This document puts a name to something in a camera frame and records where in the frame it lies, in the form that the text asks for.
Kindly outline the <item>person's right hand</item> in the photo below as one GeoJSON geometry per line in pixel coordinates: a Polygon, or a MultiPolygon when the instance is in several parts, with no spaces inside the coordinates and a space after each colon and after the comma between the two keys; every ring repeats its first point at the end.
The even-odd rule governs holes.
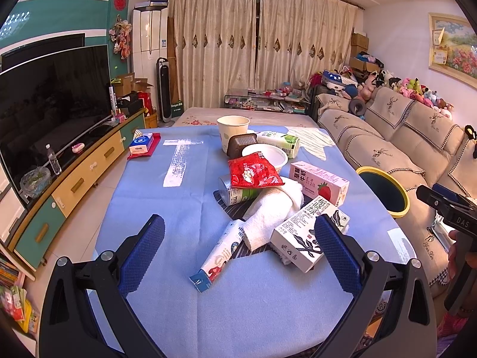
{"type": "MultiPolygon", "coordinates": [[[[449,237],[450,239],[453,240],[453,245],[450,247],[449,253],[448,253],[448,269],[449,269],[449,274],[450,274],[450,279],[452,280],[457,272],[458,272],[458,266],[457,266],[457,255],[458,255],[458,235],[459,231],[457,230],[451,230],[449,232],[449,237]]],[[[477,269],[477,253],[476,252],[468,252],[465,256],[465,260],[467,264],[473,268],[477,269]]]]}

